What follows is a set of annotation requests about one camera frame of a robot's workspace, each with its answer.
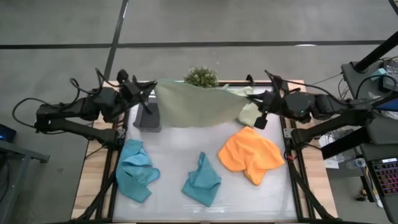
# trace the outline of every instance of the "light green cloth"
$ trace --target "light green cloth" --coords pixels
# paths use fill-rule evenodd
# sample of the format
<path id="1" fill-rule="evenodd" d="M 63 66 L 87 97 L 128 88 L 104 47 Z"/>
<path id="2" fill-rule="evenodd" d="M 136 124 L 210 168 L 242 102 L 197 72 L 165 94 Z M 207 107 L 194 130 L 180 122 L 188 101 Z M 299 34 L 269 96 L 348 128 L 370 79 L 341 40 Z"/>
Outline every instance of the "light green cloth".
<path id="1" fill-rule="evenodd" d="M 253 88 L 247 86 L 239 90 L 231 90 L 231 93 L 234 93 L 238 96 L 247 96 L 253 94 Z M 257 105 L 249 102 L 243 107 L 242 111 L 239 113 L 238 121 L 253 128 L 256 119 L 260 116 L 261 113 Z"/>
<path id="2" fill-rule="evenodd" d="M 158 80 L 155 94 L 161 122 L 179 128 L 207 127 L 232 121 L 250 103 L 246 97 L 226 90 L 172 80 Z"/>

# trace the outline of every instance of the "blue cloth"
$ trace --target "blue cloth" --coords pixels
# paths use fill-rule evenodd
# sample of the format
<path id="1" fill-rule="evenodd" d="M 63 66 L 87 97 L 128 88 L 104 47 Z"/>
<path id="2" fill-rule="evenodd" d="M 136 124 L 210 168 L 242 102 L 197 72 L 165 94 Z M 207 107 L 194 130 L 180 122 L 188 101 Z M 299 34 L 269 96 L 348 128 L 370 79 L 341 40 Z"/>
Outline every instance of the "blue cloth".
<path id="1" fill-rule="evenodd" d="M 120 192 L 142 203 L 152 193 L 146 185 L 158 179 L 159 175 L 159 170 L 152 167 L 152 161 L 142 147 L 142 141 L 127 140 L 116 169 Z"/>
<path id="2" fill-rule="evenodd" d="M 198 169 L 189 172 L 189 178 L 186 181 L 182 192 L 192 199 L 210 207 L 221 185 L 221 177 L 211 166 L 206 154 L 200 153 Z"/>

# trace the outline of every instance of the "folded cloth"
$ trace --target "folded cloth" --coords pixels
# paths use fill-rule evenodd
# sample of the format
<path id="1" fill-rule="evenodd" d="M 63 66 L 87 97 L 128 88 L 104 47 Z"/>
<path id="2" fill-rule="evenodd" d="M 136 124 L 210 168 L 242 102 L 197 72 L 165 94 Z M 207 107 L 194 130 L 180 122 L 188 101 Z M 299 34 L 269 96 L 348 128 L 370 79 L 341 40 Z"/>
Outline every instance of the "folded cloth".
<path id="1" fill-rule="evenodd" d="M 116 169 L 116 180 L 120 192 L 142 203 L 151 195 L 146 185 L 158 179 L 159 175 L 159 170 L 152 167 L 152 161 L 142 147 L 142 142 L 127 140 Z"/>
<path id="2" fill-rule="evenodd" d="M 234 93 L 238 96 L 248 96 L 253 94 L 253 88 L 250 86 L 246 86 L 239 90 L 231 90 L 231 93 Z M 259 108 L 252 102 L 247 103 L 244 105 L 243 109 L 238 115 L 238 121 L 242 124 L 245 124 L 250 127 L 254 127 L 254 123 L 256 122 L 257 118 L 261 116 Z"/>
<path id="3" fill-rule="evenodd" d="M 206 154 L 200 153 L 198 169 L 188 173 L 182 192 L 194 200 L 210 207 L 221 185 L 221 177 L 211 166 Z"/>
<path id="4" fill-rule="evenodd" d="M 178 127 L 207 127 L 232 121 L 250 101 L 227 90 L 202 88 L 172 80 L 155 87 L 160 121 Z"/>
<path id="5" fill-rule="evenodd" d="M 218 152 L 218 158 L 232 172 L 244 170 L 254 185 L 261 184 L 267 170 L 285 164 L 278 146 L 249 127 L 231 136 Z"/>

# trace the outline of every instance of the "potted plant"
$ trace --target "potted plant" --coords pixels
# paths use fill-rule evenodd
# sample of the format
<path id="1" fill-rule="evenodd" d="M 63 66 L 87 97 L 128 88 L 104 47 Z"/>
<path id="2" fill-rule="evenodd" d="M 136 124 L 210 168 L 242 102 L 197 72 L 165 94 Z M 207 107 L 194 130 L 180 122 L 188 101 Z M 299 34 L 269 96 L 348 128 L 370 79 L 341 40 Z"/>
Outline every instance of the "potted plant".
<path id="1" fill-rule="evenodd" d="M 203 88 L 214 88 L 218 86 L 217 72 L 209 67 L 195 66 L 188 70 L 184 82 Z"/>

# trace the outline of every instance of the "white table surface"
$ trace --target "white table surface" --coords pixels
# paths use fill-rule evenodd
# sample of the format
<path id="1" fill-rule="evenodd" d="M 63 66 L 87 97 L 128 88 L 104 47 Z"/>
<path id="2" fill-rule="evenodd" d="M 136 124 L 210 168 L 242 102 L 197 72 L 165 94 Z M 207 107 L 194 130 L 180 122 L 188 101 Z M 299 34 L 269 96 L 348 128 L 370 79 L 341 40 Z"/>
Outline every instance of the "white table surface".
<path id="1" fill-rule="evenodd" d="M 255 86 L 254 92 L 271 90 Z M 231 121 L 207 128 L 162 127 L 160 133 L 144 133 L 132 123 L 137 106 L 129 115 L 128 139 L 144 142 L 144 149 L 160 170 L 158 180 L 147 187 L 152 195 L 144 203 L 137 203 L 119 191 L 113 220 L 115 221 L 246 221 L 296 220 L 292 186 L 287 165 L 269 170 L 261 185 L 255 186 L 243 172 L 230 172 L 217 158 L 217 153 L 234 133 L 243 126 Z M 264 130 L 256 131 L 285 151 L 280 119 L 274 114 L 267 117 Z M 188 172 L 197 169 L 200 152 L 204 152 L 221 177 L 221 186 L 211 207 L 205 207 L 184 195 L 181 189 Z"/>

